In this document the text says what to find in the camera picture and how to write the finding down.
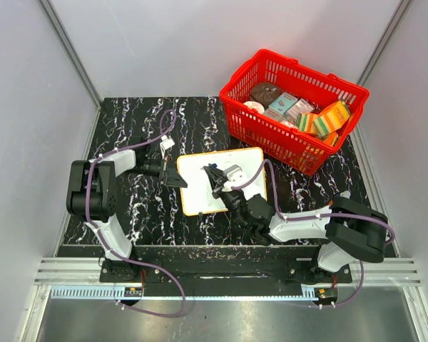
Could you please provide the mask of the teal small carton box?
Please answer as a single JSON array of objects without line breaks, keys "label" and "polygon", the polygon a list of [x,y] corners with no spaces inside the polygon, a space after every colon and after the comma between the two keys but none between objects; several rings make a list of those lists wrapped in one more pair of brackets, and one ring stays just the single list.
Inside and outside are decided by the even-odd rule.
[{"label": "teal small carton box", "polygon": [[270,105],[269,108],[277,111],[280,114],[286,113],[294,104],[298,102],[298,98],[289,94],[289,93],[282,93],[276,100],[274,100]]}]

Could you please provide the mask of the yellow green sponge pack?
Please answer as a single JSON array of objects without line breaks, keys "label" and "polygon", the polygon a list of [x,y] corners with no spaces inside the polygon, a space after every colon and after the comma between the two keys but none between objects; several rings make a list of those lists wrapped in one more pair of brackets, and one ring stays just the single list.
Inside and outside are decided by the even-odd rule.
[{"label": "yellow green sponge pack", "polygon": [[311,136],[324,138],[325,136],[318,132],[317,128],[315,127],[315,119],[317,117],[318,114],[315,113],[300,113],[296,120],[296,126],[298,130]]}]

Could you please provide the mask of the orange sponge pack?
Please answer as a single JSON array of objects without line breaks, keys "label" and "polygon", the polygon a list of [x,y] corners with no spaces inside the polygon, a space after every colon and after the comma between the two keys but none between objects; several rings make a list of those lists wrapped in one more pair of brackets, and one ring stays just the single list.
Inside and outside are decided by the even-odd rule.
[{"label": "orange sponge pack", "polygon": [[317,117],[318,122],[329,130],[341,128],[350,118],[350,109],[344,100],[327,106]]}]

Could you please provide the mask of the aluminium frame rail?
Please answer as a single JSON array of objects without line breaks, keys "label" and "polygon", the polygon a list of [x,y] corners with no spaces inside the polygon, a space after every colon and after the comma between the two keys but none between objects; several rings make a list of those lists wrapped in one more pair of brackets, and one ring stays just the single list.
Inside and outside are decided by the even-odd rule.
[{"label": "aluminium frame rail", "polygon": [[35,285],[44,286],[58,299],[113,299],[179,301],[315,301],[318,289],[355,290],[368,287],[414,288],[421,285],[411,259],[386,258],[381,264],[358,262],[348,265],[349,284],[296,284],[269,278],[195,279],[181,282],[174,275],[169,281],[102,282],[101,267],[95,258],[45,258],[41,261]]}]

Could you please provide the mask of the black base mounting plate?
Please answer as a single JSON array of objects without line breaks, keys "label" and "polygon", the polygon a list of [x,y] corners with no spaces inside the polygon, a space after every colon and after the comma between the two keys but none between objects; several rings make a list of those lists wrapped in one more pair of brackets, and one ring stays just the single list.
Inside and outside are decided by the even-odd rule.
[{"label": "black base mounting plate", "polygon": [[195,279],[221,279],[227,277],[269,278],[296,284],[352,282],[350,267],[341,266],[334,274],[315,266],[318,246],[188,246],[132,248],[131,258],[143,263],[130,264],[110,257],[98,258],[100,281],[144,281],[157,284],[169,281],[166,269],[181,282]]}]

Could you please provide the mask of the pink white carton box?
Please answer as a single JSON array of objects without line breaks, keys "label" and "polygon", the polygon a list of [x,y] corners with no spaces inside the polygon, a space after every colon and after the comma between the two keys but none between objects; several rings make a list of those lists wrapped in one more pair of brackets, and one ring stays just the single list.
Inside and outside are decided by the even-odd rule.
[{"label": "pink white carton box", "polygon": [[299,114],[311,113],[315,108],[304,99],[299,99],[290,109],[285,113],[287,120],[296,122]]}]

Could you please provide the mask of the yellow framed whiteboard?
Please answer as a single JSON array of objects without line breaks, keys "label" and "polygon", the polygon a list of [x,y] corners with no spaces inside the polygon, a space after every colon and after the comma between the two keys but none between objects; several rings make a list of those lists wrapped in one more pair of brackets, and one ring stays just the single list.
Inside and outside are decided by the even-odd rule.
[{"label": "yellow framed whiteboard", "polygon": [[260,167],[263,160],[263,151],[259,147],[180,156],[177,159],[178,173],[188,183],[187,188],[180,190],[184,215],[196,216],[199,213],[212,214],[227,210],[221,199],[213,198],[208,176],[202,169],[210,163],[215,163],[222,171],[232,165],[239,165],[250,182],[242,188],[245,198],[248,200],[256,194],[266,198],[265,171]]}]

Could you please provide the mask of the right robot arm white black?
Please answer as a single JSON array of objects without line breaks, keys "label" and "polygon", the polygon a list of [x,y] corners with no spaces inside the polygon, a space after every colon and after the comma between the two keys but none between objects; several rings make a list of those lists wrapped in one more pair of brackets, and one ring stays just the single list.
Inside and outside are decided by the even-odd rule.
[{"label": "right robot arm white black", "polygon": [[395,233],[382,213],[350,199],[348,192],[335,195],[320,209],[283,213],[277,202],[269,204],[238,165],[222,170],[204,166],[212,196],[223,202],[234,223],[249,229],[261,245],[296,239],[326,239],[311,258],[310,265],[291,274],[302,284],[335,279],[342,267],[353,261],[381,263],[385,247]]}]

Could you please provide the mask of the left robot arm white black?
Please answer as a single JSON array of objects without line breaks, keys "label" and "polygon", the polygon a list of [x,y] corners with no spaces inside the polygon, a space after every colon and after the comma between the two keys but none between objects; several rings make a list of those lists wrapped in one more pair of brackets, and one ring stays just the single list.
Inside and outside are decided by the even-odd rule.
[{"label": "left robot arm white black", "polygon": [[105,257],[117,261],[115,272],[130,282],[141,271],[132,242],[126,237],[117,218],[118,186],[116,178],[135,173],[156,178],[167,187],[186,188],[188,183],[172,165],[169,150],[175,145],[172,138],[160,138],[157,155],[148,154],[152,140],[131,147],[116,148],[95,160],[76,160],[71,164],[66,197],[70,215],[93,231],[100,240]]}]

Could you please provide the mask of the brown chocolate muffin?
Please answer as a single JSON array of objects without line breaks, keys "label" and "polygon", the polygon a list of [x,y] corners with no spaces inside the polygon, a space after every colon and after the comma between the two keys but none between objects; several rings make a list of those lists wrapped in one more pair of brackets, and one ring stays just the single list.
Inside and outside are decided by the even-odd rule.
[{"label": "brown chocolate muffin", "polygon": [[280,94],[280,87],[269,82],[262,82],[251,89],[250,99],[264,106],[269,106]]}]

